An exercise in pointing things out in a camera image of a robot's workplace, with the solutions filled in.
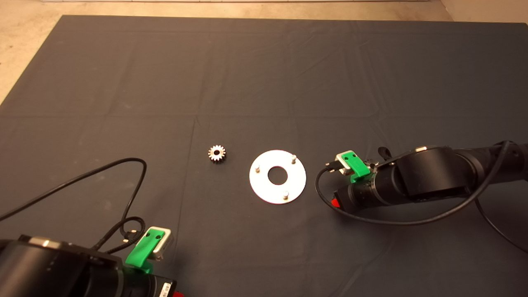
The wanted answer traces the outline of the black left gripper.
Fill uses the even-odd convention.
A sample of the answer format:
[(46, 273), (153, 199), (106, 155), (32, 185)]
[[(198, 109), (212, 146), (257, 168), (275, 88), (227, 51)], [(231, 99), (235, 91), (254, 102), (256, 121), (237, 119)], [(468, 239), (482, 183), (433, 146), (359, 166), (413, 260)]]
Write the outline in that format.
[(125, 297), (184, 297), (175, 291), (177, 281), (139, 270), (124, 271)]

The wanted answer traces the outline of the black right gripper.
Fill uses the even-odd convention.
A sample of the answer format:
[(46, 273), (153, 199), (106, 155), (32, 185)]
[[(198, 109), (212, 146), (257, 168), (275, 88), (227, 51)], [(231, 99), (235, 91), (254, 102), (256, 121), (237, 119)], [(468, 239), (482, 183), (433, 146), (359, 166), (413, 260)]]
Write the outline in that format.
[(363, 210), (371, 207), (384, 206), (384, 200), (378, 192), (383, 185), (383, 178), (377, 175), (365, 177), (353, 184), (341, 187), (335, 191), (332, 206), (341, 210)]

